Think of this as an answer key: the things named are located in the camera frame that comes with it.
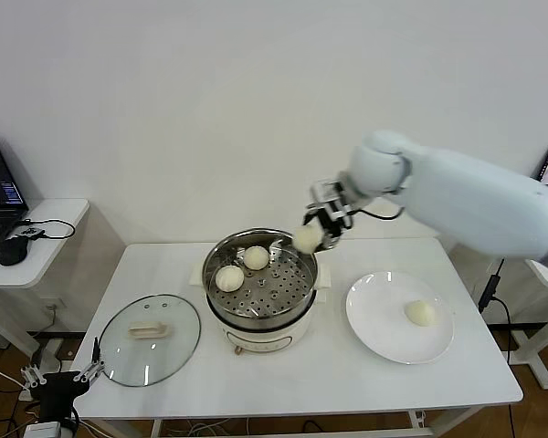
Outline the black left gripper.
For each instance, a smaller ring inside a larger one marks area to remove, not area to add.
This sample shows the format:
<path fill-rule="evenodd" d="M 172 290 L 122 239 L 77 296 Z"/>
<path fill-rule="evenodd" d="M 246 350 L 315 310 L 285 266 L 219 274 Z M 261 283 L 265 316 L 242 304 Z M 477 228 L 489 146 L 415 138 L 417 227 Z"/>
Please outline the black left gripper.
<path fill-rule="evenodd" d="M 90 383 L 104 370 L 104 361 L 100 355 L 100 341 L 93 340 L 90 362 L 80 371 L 48 373 L 45 376 L 36 365 L 21 369 L 24 388 L 37 388 L 40 422 L 63 422 L 71 419 L 74 401 L 85 394 Z"/>

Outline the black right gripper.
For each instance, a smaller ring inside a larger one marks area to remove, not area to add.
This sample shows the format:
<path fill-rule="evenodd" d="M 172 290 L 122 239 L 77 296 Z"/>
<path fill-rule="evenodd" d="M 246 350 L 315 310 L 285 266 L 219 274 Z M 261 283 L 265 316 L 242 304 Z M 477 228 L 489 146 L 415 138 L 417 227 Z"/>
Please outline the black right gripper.
<path fill-rule="evenodd" d="M 319 253 L 333 249 L 341 240 L 346 230 L 353 228 L 353 213 L 341 200 L 333 200 L 318 206 L 308 206 L 302 224 L 307 225 L 319 216 L 322 238 L 314 252 Z"/>

